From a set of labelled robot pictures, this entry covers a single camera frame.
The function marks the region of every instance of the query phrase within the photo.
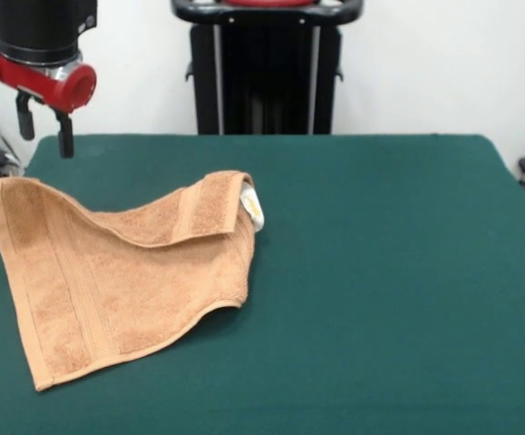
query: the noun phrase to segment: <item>green felt surface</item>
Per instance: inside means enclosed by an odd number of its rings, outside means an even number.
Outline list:
[[[216,169],[266,212],[249,299],[163,352],[35,392],[0,259],[0,434],[525,434],[525,197],[488,141],[49,139],[28,175],[123,210]]]

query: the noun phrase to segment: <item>towel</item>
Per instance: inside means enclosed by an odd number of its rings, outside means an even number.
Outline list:
[[[140,208],[92,212],[0,179],[0,252],[38,391],[155,353],[248,296],[248,174],[209,174]]]

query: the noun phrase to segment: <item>black metal frame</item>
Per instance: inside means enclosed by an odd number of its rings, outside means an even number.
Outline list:
[[[337,26],[358,18],[363,0],[288,8],[172,0],[172,6],[197,24],[189,74],[199,134],[331,132]]]
[[[221,26],[224,134],[329,134],[341,35],[320,30],[315,101],[310,101],[313,29]],[[220,134],[214,26],[190,32],[199,134]],[[312,128],[309,111],[315,105]]]

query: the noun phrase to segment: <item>white wall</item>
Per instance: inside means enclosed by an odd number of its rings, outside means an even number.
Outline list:
[[[190,26],[169,1],[101,0],[99,23],[81,38],[99,85],[75,132],[194,133]],[[509,166],[525,154],[525,0],[366,0],[344,36],[335,133],[477,132]],[[0,84],[0,123],[28,159],[14,97]],[[39,137],[56,132],[34,116]]]

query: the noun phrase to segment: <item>towel hem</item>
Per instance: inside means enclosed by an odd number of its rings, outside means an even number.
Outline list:
[[[43,184],[38,179],[29,179],[29,178],[21,178],[20,179],[23,182],[26,182],[28,184],[37,185],[40,189],[43,189],[44,191],[47,191],[49,194],[52,194],[53,196],[57,197],[58,199],[64,201],[66,204],[68,204],[71,209],[76,212],[81,218],[85,219],[88,223],[90,223],[92,226],[99,228],[100,230],[107,231],[111,234],[113,234],[115,237],[119,238],[120,240],[124,241],[125,243],[129,243],[131,245],[135,245],[137,247],[144,247],[144,248],[158,248],[158,247],[170,247],[177,245],[179,243],[183,243],[185,241],[191,240],[193,238],[201,238],[201,237],[208,237],[213,236],[216,234],[227,234],[229,232],[232,232],[234,230],[234,226],[236,225],[236,220],[238,216],[238,208],[239,208],[239,192],[241,189],[242,181],[246,181],[248,183],[253,184],[251,177],[244,173],[244,172],[236,172],[232,176],[232,181],[230,183],[230,187],[228,189],[227,194],[227,215],[223,223],[221,223],[220,227],[213,228],[212,231],[204,233],[204,234],[192,234],[191,231],[183,231],[184,234],[179,234],[178,238],[174,240],[170,240],[168,242],[157,242],[157,243],[145,243],[139,240],[134,240],[130,237],[125,236],[118,230],[108,227],[104,225],[103,223],[98,222],[94,215],[97,213],[95,211],[89,210],[82,206],[80,203],[78,203],[73,198],[69,197],[65,193],[62,193],[61,191],[52,188],[50,186],[47,186]],[[199,183],[203,182],[204,180],[200,180],[198,183],[189,186],[187,188],[183,188],[185,190],[195,190],[196,186],[199,185]],[[0,190],[2,189],[2,186],[5,183],[5,179],[0,179]],[[4,204],[0,205],[0,208],[2,210],[5,209]]]
[[[172,344],[177,342],[183,335],[187,334],[191,329],[193,329],[193,327],[199,323],[199,321],[204,317],[204,315],[211,313],[212,311],[216,311],[220,308],[240,308],[242,305],[243,303],[239,301],[217,301],[213,304],[208,305],[206,308],[198,312],[198,314],[196,314],[192,318],[191,322],[188,322],[183,329],[181,329],[178,333],[170,337],[167,341],[154,344],[153,346],[140,349],[139,351],[134,351],[131,353],[119,353],[116,355],[111,355],[102,358],[101,360],[95,361],[95,363],[89,364],[76,372],[67,373],[63,376],[57,376],[55,378],[53,378],[52,376],[49,378],[39,376],[38,379],[34,377],[34,387],[38,392],[42,392],[53,387],[54,385],[74,381],[83,377],[86,374],[96,372],[100,369],[105,369],[107,367],[111,367],[113,365],[118,365],[121,363],[128,363],[129,361],[138,360],[144,356],[151,355],[152,353],[161,351],[166,347],[171,346]]]
[[[38,333],[34,326],[33,312],[28,301],[26,285],[24,282],[24,268],[14,267],[17,262],[22,264],[23,260],[16,254],[14,242],[8,231],[8,216],[2,200],[3,183],[0,179],[0,252],[3,257],[10,293],[15,302],[16,322],[20,339],[24,347],[24,354],[27,356],[28,367],[34,377],[34,373],[49,373],[48,376],[39,376],[40,381],[52,378],[50,371],[44,361],[43,351],[41,349]]]

